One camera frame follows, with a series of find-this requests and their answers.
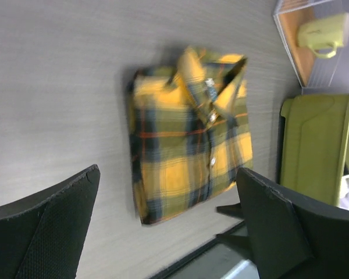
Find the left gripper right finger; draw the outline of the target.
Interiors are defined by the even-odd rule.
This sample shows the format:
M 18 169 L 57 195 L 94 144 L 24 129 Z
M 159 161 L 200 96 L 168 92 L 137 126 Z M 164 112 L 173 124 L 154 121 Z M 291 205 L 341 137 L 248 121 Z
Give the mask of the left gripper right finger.
M 349 278 L 349 210 L 247 168 L 236 182 L 260 278 Z

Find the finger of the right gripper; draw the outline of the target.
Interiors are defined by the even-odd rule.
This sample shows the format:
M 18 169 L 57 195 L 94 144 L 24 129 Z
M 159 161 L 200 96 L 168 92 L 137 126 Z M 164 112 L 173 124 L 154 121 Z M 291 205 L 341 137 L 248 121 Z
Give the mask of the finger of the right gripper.
M 235 219 L 244 219 L 244 214 L 241 208 L 241 203 L 232 205 L 217 206 L 216 212 Z
M 217 234 L 216 239 L 230 249 L 241 253 L 243 256 L 251 256 L 252 249 L 247 236 Z

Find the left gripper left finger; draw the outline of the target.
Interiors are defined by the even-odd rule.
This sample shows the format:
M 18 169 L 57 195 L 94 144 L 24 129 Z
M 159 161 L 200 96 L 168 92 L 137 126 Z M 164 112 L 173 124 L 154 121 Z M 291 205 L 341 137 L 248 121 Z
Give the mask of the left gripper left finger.
M 0 278 L 76 278 L 100 176 L 94 164 L 0 206 Z

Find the yellow plaid long sleeve shirt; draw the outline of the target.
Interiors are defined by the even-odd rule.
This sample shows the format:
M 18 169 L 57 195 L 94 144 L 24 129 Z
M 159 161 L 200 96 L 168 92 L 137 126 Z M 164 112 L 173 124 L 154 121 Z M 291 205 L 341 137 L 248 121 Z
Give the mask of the yellow plaid long sleeve shirt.
M 137 70 L 127 89 L 134 202 L 143 225 L 231 189 L 253 167 L 245 55 L 188 47 Z

